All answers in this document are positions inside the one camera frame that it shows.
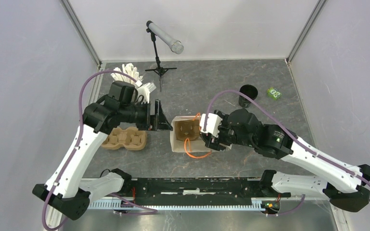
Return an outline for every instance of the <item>metal frame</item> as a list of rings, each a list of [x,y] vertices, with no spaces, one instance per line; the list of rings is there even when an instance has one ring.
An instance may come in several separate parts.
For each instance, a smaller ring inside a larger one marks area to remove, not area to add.
[[[297,87],[296,80],[294,79],[293,71],[291,69],[291,63],[290,62],[287,62],[287,59],[285,60],[285,62],[286,62],[287,68],[289,69],[291,79],[293,80],[294,89],[296,89],[296,92],[297,92],[297,94],[299,96],[299,102],[300,102],[300,105],[301,105],[301,109],[302,109],[302,111],[304,113],[304,119],[305,119],[306,124],[308,124],[308,128],[310,130],[311,140],[313,141],[314,145],[317,147],[317,141],[316,141],[315,137],[313,136],[313,127],[308,122],[308,113],[307,113],[305,104],[304,104],[304,102],[302,101],[302,99],[300,97],[301,92],[300,92],[299,88]]]
[[[332,216],[334,217],[335,224],[338,231],[351,231],[350,222],[347,218],[348,212],[331,205]]]
[[[77,33],[80,35],[81,40],[83,41],[84,45],[88,49],[90,56],[93,58],[97,66],[100,67],[101,59],[98,57],[92,43],[89,40],[89,37],[84,31],[83,26],[81,25],[79,19],[77,18],[77,15],[74,12],[73,7],[71,6],[69,0],[60,0],[60,2],[63,5],[67,15],[69,16],[70,21],[72,22],[73,26],[76,28]]]
[[[315,8],[313,9],[313,12],[311,12],[310,17],[305,23],[303,30],[301,31],[296,43],[294,44],[293,49],[291,50],[290,54],[286,58],[286,62],[288,63],[288,65],[290,65],[290,62],[293,60],[293,58],[297,54],[297,51],[301,47],[305,38],[307,37],[308,32],[310,31],[311,27],[313,26],[315,20],[317,19],[318,15],[320,14],[326,2],[327,0],[318,0]]]

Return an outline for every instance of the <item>green dice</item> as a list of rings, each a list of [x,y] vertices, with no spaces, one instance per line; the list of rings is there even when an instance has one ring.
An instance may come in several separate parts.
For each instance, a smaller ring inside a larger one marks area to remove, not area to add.
[[[275,88],[269,88],[267,90],[267,95],[270,96],[270,98],[277,100],[278,98],[280,98],[281,93],[278,92]]]

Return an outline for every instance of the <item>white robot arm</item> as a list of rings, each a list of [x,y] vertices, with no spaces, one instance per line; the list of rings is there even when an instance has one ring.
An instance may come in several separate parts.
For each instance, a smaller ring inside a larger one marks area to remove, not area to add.
[[[138,95],[143,96],[142,100],[137,100]],[[81,179],[97,149],[121,122],[135,123],[139,130],[172,130],[159,100],[155,100],[154,115],[150,114],[150,105],[148,95],[144,95],[141,89],[136,90],[129,83],[115,81],[108,95],[85,108],[79,146],[76,147],[80,127],[60,166],[45,184],[35,185],[33,194],[43,201],[47,201],[49,197],[49,205],[76,220],[83,215],[91,202],[120,191],[124,176],[118,172],[110,172],[90,183],[82,183]],[[56,182],[73,152],[73,158]]]
[[[205,116],[203,114],[200,120],[202,128],[205,127]],[[263,125],[246,109],[235,110],[229,115],[217,110],[209,113],[206,130],[202,129],[201,132],[208,148],[223,151],[225,145],[249,146],[265,157],[298,165],[315,174],[296,176],[266,170],[262,181],[269,190],[330,199],[333,205],[351,212],[359,211],[369,202],[370,191],[364,187],[365,183],[360,177],[370,181],[370,166],[344,163],[294,135],[299,143],[318,155],[314,156],[291,139],[278,125]]]

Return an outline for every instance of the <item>cardboard cup holder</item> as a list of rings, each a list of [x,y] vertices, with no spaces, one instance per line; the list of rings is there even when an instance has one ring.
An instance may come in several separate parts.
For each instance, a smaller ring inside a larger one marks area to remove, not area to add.
[[[129,127],[125,130],[115,128],[111,131],[101,147],[109,150],[117,150],[121,147],[131,151],[139,151],[145,147],[147,133],[139,131],[136,127]]]

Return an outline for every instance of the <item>black mount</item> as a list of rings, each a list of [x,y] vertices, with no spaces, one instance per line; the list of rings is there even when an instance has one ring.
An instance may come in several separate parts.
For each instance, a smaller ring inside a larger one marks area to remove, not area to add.
[[[115,81],[108,95],[101,97],[84,109],[83,123],[94,128],[94,132],[110,134],[113,128],[124,123],[135,123],[138,130],[172,130],[165,117],[161,103],[155,100],[155,113],[151,115],[150,103],[133,102],[136,92],[132,84]]]
[[[362,172],[362,177],[370,181],[370,166],[359,165],[358,167],[360,168],[360,172]],[[364,187],[365,185],[366,183],[362,182],[361,185],[357,186],[356,192],[342,193],[328,183],[327,187],[323,189],[323,193],[329,197],[330,203],[334,206],[355,213],[370,202],[370,191]]]
[[[155,69],[147,69],[145,71],[153,71],[159,76],[159,90],[162,91],[162,76],[168,71],[168,70],[174,70],[176,67],[170,67],[170,68],[164,68],[161,67],[161,61],[159,60],[158,57],[158,52],[157,52],[157,45],[155,44],[155,41],[157,40],[154,32],[152,32],[150,29],[146,29],[148,33],[151,33],[151,41],[154,44],[154,51],[155,51],[155,61],[157,62],[157,68]]]
[[[123,197],[134,197],[139,205],[251,205],[253,197],[277,197],[271,186],[262,185],[260,178],[202,177],[202,178],[135,178],[120,169],[113,169],[124,179],[118,192]],[[195,197],[187,190],[198,190]],[[290,197],[283,193],[281,197]]]
[[[33,195],[45,201],[49,191],[44,184],[36,184],[32,190]],[[61,194],[54,195],[49,199],[49,205],[63,213],[66,217],[77,220],[79,219],[90,205],[90,192],[79,188],[76,195],[71,198],[63,198]]]

